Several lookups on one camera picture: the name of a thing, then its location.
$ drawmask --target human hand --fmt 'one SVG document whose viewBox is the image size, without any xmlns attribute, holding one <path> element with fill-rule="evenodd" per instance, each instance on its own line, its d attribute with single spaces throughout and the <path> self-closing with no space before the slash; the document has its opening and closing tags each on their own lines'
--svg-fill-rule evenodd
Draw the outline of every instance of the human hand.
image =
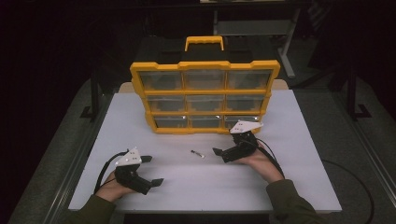
<svg viewBox="0 0 396 224">
<path fill-rule="evenodd" d="M 250 156 L 236 160 L 236 162 L 249 165 L 253 170 L 259 173 L 268 184 L 284 179 L 283 175 L 276 169 L 268 157 L 258 149 Z"/>
<path fill-rule="evenodd" d="M 114 203 L 117 199 L 125 194 L 134 193 L 135 191 L 124 187 L 116 180 L 114 171 L 107 177 L 105 184 L 99 188 L 95 193 L 96 196 L 101 197 L 111 203 Z"/>
</svg>

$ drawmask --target yellow organizer box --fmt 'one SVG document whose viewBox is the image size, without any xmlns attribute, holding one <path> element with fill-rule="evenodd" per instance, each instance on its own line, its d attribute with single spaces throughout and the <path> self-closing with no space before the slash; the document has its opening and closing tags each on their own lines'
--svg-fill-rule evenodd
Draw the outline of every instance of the yellow organizer box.
<svg viewBox="0 0 396 224">
<path fill-rule="evenodd" d="M 148 37 L 131 65 L 148 125 L 176 134 L 229 133 L 238 120 L 261 121 L 279 69 L 265 36 Z"/>
</svg>

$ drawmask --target olive green sleeve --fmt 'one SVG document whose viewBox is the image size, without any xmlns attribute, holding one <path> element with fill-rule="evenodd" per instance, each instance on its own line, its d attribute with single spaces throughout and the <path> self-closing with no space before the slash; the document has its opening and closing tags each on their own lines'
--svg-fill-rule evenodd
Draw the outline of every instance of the olive green sleeve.
<svg viewBox="0 0 396 224">
<path fill-rule="evenodd" d="M 115 208 L 114 203 L 91 195 L 87 203 L 74 212 L 64 224 L 108 224 Z"/>
<path fill-rule="evenodd" d="M 282 224 L 327 223 L 312 205 L 298 195 L 291 180 L 279 180 L 267 186 L 274 215 Z"/>
</svg>

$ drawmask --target table surface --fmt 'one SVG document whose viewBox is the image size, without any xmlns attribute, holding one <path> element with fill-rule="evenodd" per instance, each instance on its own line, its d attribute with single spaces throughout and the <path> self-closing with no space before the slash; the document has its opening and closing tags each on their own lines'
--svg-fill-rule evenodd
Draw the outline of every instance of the table surface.
<svg viewBox="0 0 396 224">
<path fill-rule="evenodd" d="M 164 178 L 147 195 L 122 197 L 117 210 L 123 213 L 270 213 L 273 207 L 266 183 L 249 167 L 224 163 L 212 147 L 233 146 L 228 134 L 156 134 L 147 125 L 144 108 L 135 93 L 116 93 L 107 111 L 78 182 L 69 209 L 78 210 L 89 199 L 105 162 L 134 148 L 153 160 L 137 172 L 147 180 Z M 341 205 L 306 127 L 293 91 L 273 91 L 264 126 L 256 137 L 274 151 L 286 178 L 320 213 L 341 211 Z M 205 158 L 191 150 L 205 154 Z M 115 169 L 115 161 L 105 176 Z"/>
</svg>

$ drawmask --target metal pin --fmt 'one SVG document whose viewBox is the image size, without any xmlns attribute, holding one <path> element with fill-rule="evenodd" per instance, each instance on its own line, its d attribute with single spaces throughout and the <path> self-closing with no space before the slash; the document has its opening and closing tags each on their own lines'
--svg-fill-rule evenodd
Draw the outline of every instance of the metal pin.
<svg viewBox="0 0 396 224">
<path fill-rule="evenodd" d="M 194 150 L 192 150 L 191 153 L 194 153 L 195 155 L 198 155 L 198 156 L 200 156 L 201 158 L 204 158 L 204 157 L 205 157 L 204 154 L 201 154 L 201 153 L 196 152 L 196 151 L 194 151 Z"/>
</svg>

